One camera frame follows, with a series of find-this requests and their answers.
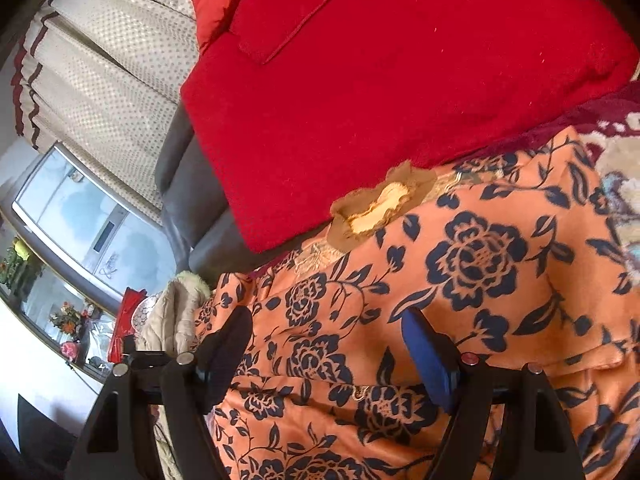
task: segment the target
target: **beige fabric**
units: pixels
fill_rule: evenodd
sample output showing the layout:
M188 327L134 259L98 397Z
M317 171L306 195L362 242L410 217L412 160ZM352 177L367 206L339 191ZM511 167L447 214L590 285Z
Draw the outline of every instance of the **beige fabric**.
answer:
M199 276L181 272L158 297L136 347L161 350L172 357L188 351L195 342L193 312L210 295L209 287Z
M600 123L603 130L609 123ZM626 124L617 123L618 136L593 130L580 136L584 143L598 146L602 154L595 167L609 197L616 231L626 254L631 281L640 285L640 113L630 113Z
M190 0L49 0L17 57L17 129L159 223L156 161L197 58Z
M631 81L637 81L640 77L640 62L638 62L638 66L636 67L636 71L631 76Z
M352 251L373 232L420 204L436 182L432 170L413 168L406 160L386 172L375 188L360 188L331 204L334 220L327 241L340 251Z
M210 296L211 291L201 277L187 271L178 274L162 293L144 300L133 313L132 320L146 317L140 332L136 330L136 349L164 351L171 357L189 351L195 345L194 310ZM155 305L150 308L148 302L154 298ZM158 406L154 433L164 478L181 480L163 406Z

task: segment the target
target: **maroon fabric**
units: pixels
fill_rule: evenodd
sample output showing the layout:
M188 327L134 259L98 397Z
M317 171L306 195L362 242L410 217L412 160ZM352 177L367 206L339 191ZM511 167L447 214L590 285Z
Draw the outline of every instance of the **maroon fabric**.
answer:
M579 134L597 131L607 137L635 136L637 133L629 128L624 132L617 131L613 123L624 121L624 118L629 113L637 112L639 107L640 81L633 81L619 92L613 92L601 98L587 101L565 112L553 121L540 124L524 134L501 139L491 146L461 157L460 160L494 156L500 153L513 153L518 150L535 150L549 142L556 133L564 130L567 126L574 126ZM598 124L600 121L607 121L609 124L602 127ZM588 147L594 160L597 160L600 155L600 148L595 145Z
M625 85L638 51L597 0L241 0L182 99L247 245Z

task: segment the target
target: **cable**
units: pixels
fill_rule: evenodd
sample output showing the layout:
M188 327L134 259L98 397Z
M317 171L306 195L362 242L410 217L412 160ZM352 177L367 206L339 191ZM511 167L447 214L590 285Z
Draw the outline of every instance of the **cable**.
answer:
M174 446L172 445L171 441L169 441L169 439L166 437L166 434L162 430L162 426L160 426L160 423L156 422L154 426L158 428L158 431L160 431L160 433L162 434L162 438L164 438L164 441L166 442L166 446L169 448L169 453L171 454L171 458L172 460L174 460L175 466L178 467L178 463L176 462L175 455L174 455Z
M91 385L90 385L87 381L85 381L85 380L84 380L84 377L82 377L82 375L80 375L80 374L78 373L78 371L73 367L73 365L71 364L71 362L70 362L70 361L65 361L65 363L66 363L66 365L69 367L69 369L70 369L73 373L75 373L75 374L78 376L78 379L80 379L84 384L86 384L86 387L87 387L87 388L89 388L89 389L90 389L94 394L96 394L96 395L100 395L100 392L96 392L96 391L91 387Z

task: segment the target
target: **metal screw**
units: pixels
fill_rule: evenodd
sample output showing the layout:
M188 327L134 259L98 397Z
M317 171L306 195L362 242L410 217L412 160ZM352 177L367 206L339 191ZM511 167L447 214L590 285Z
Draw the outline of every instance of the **metal screw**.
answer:
M118 363L113 367L113 375L116 377L122 377L123 375L126 375L128 371L129 367L124 363Z
M184 365L189 365L193 363L193 360L195 358L196 356L193 355L191 352L182 352L180 355L178 355L177 358L175 358L175 360L178 362L179 365L184 366Z
M534 375L539 375L542 373L542 366L538 363L527 363L527 370Z
M480 362L480 358L473 352L463 353L461 359L465 365L469 366L476 366Z

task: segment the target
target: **gray sofa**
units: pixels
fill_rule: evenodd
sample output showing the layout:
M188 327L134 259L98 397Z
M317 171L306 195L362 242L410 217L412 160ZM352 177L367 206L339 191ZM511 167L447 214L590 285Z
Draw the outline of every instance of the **gray sofa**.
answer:
M162 196L162 225L178 272L192 270L211 286L223 272L251 272L322 228L263 253L249 250L182 105L174 115L156 164L156 186Z

